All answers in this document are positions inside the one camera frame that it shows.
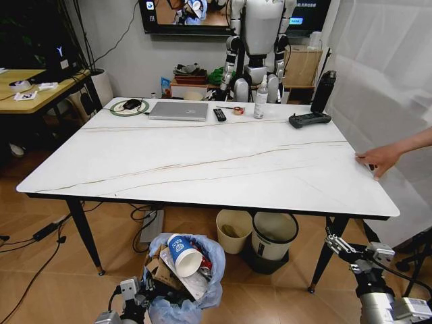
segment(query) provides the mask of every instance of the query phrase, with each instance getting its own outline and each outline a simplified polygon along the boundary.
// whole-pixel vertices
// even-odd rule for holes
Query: floor
[[[23,240],[67,213],[63,201],[30,199],[15,191],[20,180],[47,156],[47,152],[31,152],[0,168],[0,235],[10,235],[13,241]],[[93,206],[93,202],[86,203],[88,209]],[[131,210],[127,204],[104,203],[87,214],[107,271],[103,277],[97,275],[73,221],[66,223],[63,231],[66,243],[7,323],[93,323],[106,310],[115,286],[142,271],[144,256],[131,248],[139,226],[129,218]],[[168,207],[164,231],[200,233],[216,239],[217,213],[218,210],[212,209]],[[298,220],[300,232],[290,248],[291,259],[273,275],[256,274],[239,256],[226,255],[221,305],[205,310],[202,323],[359,323],[356,283],[345,262],[333,257],[315,294],[306,291],[325,237],[325,221],[308,216],[298,216]],[[0,320],[15,306],[32,276],[51,256],[55,239],[52,235],[27,248],[0,254]],[[349,223],[344,239],[366,243],[355,221]],[[432,284],[430,259],[420,279]],[[390,274],[387,284],[397,295],[406,286],[405,281]],[[421,288],[415,288],[412,296],[428,297]],[[119,311],[120,299],[113,303]]]

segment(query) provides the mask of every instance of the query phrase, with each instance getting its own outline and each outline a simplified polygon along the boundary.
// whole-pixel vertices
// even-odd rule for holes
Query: water bottle
[[[263,81],[256,91],[255,97],[255,110],[254,117],[261,119],[264,117],[264,107],[267,103],[267,97],[269,96],[269,89],[267,88],[267,75],[263,76]]]

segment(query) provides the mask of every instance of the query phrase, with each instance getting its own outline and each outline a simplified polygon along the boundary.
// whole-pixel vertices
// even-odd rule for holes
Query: human hand
[[[370,165],[375,169],[374,179],[378,180],[389,168],[398,162],[401,152],[395,145],[385,145],[374,148],[365,153],[356,153],[356,160],[359,163]]]

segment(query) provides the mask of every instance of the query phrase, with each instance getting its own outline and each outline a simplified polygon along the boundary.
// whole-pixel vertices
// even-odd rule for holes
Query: power strip
[[[152,212],[153,211],[145,211],[144,216],[147,216],[148,214],[150,214]],[[160,233],[162,233],[164,214],[165,213],[164,213],[163,209],[159,209],[156,212],[155,220],[141,232],[140,243],[150,243]],[[146,224],[148,224],[149,221],[151,221],[153,219],[153,217],[155,217],[155,214],[152,214],[149,218],[144,219],[144,221],[142,222],[142,226],[145,226]]]

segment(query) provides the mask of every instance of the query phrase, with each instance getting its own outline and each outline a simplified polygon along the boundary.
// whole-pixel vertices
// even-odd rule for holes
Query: silver laptop
[[[148,118],[205,122],[208,108],[209,105],[206,103],[169,103],[159,101],[149,113]]]

